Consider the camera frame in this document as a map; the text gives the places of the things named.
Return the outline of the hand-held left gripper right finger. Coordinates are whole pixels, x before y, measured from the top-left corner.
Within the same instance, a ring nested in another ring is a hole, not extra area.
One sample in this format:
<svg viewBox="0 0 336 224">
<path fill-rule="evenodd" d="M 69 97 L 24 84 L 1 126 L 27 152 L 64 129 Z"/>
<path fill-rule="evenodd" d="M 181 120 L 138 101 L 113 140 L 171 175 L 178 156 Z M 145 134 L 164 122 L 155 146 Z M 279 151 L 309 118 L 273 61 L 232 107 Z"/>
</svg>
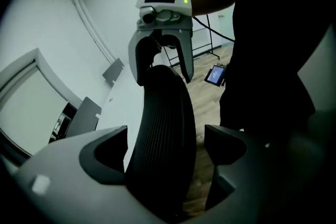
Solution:
<svg viewBox="0 0 336 224">
<path fill-rule="evenodd" d="M 295 199 L 315 175 L 313 150 L 296 136 L 271 143 L 206 125 L 204 145 L 214 164 L 205 214 L 210 224 L 282 222 L 297 211 Z"/>
</svg>

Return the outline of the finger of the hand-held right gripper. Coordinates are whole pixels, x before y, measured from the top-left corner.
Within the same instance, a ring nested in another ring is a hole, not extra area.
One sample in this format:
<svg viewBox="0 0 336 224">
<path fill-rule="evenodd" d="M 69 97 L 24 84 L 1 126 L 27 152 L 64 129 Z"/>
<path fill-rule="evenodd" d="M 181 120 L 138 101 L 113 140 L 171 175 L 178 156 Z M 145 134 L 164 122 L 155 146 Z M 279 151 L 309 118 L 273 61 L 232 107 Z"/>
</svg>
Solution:
<svg viewBox="0 0 336 224">
<path fill-rule="evenodd" d="M 164 46 L 176 49 L 181 72 L 187 83 L 194 75 L 194 60 L 192 50 L 191 29 L 164 29 L 162 30 Z"/>
<path fill-rule="evenodd" d="M 139 86 L 144 85 L 146 71 L 161 52 L 160 37 L 160 30 L 136 30 L 129 42 L 129 66 Z"/>
</svg>

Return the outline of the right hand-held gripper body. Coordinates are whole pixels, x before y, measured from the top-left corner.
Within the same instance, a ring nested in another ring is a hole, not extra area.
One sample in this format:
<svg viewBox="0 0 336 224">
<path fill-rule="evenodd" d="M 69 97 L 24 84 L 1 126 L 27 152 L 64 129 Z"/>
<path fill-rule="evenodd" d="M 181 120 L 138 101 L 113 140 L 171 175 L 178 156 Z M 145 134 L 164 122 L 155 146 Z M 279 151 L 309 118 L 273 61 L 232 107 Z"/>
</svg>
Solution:
<svg viewBox="0 0 336 224">
<path fill-rule="evenodd" d="M 138 30 L 177 29 L 191 30 L 191 0 L 137 0 Z"/>
</svg>

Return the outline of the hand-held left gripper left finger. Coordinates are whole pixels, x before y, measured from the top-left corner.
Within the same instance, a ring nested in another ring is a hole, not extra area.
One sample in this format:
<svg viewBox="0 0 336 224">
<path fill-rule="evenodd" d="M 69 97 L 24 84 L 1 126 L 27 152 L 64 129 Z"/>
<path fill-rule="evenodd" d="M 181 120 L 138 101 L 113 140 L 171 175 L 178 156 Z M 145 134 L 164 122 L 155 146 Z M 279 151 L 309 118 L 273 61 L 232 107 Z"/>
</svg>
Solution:
<svg viewBox="0 0 336 224">
<path fill-rule="evenodd" d="M 127 127 L 53 142 L 29 158 L 14 181 L 53 224 L 165 224 L 126 188 Z"/>
</svg>

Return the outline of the black mesh office chair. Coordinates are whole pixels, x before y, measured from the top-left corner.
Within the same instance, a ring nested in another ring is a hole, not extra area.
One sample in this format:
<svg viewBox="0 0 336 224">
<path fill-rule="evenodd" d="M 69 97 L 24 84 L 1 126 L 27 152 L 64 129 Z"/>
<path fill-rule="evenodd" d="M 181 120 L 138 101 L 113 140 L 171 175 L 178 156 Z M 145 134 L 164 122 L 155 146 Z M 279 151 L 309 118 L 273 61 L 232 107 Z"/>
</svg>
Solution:
<svg viewBox="0 0 336 224">
<path fill-rule="evenodd" d="M 166 222 L 183 211 L 195 167 L 196 132 L 190 95 L 170 67 L 147 70 L 137 140 L 125 173 L 134 197 Z"/>
</svg>

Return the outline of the person's right forearm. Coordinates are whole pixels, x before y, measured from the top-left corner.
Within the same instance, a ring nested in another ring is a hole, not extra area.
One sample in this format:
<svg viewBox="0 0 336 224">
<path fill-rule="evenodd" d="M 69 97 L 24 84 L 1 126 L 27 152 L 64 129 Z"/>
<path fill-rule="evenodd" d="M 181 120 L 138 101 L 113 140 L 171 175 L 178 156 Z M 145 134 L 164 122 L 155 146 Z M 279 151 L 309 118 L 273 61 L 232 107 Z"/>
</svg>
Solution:
<svg viewBox="0 0 336 224">
<path fill-rule="evenodd" d="M 191 0 L 192 16 L 207 15 L 232 6 L 235 0 Z"/>
</svg>

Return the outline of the whiteboard on black stand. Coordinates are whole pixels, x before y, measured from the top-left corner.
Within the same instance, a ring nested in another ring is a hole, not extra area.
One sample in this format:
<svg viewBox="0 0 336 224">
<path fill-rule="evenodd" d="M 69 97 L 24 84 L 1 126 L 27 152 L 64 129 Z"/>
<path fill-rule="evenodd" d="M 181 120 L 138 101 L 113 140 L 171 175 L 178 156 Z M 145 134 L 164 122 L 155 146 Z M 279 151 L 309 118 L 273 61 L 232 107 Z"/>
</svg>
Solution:
<svg viewBox="0 0 336 224">
<path fill-rule="evenodd" d="M 215 46 L 213 43 L 214 32 L 211 30 L 211 25 L 208 15 L 202 15 L 201 18 L 193 18 L 193 28 L 192 28 L 192 50 L 193 58 L 203 54 L 210 54 L 220 60 L 220 55 L 214 52 Z M 163 47 L 165 58 L 167 63 L 171 66 L 179 65 L 179 59 L 176 49 L 170 49 L 168 47 Z"/>
</svg>

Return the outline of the grey desk divider panel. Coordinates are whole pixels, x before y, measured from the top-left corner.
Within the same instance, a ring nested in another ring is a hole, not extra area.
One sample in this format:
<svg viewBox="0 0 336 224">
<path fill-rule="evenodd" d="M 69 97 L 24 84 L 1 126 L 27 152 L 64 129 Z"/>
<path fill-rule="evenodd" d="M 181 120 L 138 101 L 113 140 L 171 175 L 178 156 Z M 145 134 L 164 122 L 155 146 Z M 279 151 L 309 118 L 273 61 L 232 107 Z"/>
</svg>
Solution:
<svg viewBox="0 0 336 224">
<path fill-rule="evenodd" d="M 97 127 L 100 114 L 101 107 L 89 97 L 85 97 L 69 124 L 66 138 L 94 131 Z"/>
<path fill-rule="evenodd" d="M 124 68 L 124 64 L 120 58 L 117 58 L 110 67 L 103 73 L 105 82 L 112 88 L 120 73 Z"/>
</svg>

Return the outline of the small black display screen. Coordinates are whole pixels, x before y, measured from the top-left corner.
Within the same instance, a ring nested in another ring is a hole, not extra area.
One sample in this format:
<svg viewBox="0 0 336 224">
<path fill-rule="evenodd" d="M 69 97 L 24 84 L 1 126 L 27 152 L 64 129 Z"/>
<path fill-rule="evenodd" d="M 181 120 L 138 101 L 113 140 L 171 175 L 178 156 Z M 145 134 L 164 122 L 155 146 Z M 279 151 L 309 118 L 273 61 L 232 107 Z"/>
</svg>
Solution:
<svg viewBox="0 0 336 224">
<path fill-rule="evenodd" d="M 226 72 L 226 66 L 223 65 L 213 65 L 206 75 L 204 81 L 212 85 L 220 87 L 224 82 L 224 76 Z"/>
</svg>

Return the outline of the window with white blinds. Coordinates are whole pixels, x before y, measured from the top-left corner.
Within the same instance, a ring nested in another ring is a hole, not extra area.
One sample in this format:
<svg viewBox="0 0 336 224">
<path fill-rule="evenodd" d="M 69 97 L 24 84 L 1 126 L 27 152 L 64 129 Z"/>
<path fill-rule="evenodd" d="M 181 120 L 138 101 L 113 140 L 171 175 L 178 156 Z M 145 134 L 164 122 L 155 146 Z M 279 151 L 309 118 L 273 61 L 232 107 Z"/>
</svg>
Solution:
<svg viewBox="0 0 336 224">
<path fill-rule="evenodd" d="M 82 100 L 56 75 L 40 49 L 0 68 L 0 130 L 15 148 L 32 156 L 44 148 L 67 105 Z"/>
</svg>

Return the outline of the person's dark clothed torso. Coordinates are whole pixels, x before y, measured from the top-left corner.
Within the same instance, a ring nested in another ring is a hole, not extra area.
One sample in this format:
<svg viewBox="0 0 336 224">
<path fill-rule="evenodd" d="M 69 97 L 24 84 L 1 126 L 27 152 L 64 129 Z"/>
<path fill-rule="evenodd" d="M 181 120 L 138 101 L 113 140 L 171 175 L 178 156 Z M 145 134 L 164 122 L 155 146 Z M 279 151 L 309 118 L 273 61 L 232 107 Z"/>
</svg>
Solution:
<svg viewBox="0 0 336 224">
<path fill-rule="evenodd" d="M 220 125 L 285 130 L 314 114 L 298 72 L 331 24 L 336 0 L 235 0 L 230 7 L 235 41 Z"/>
</svg>

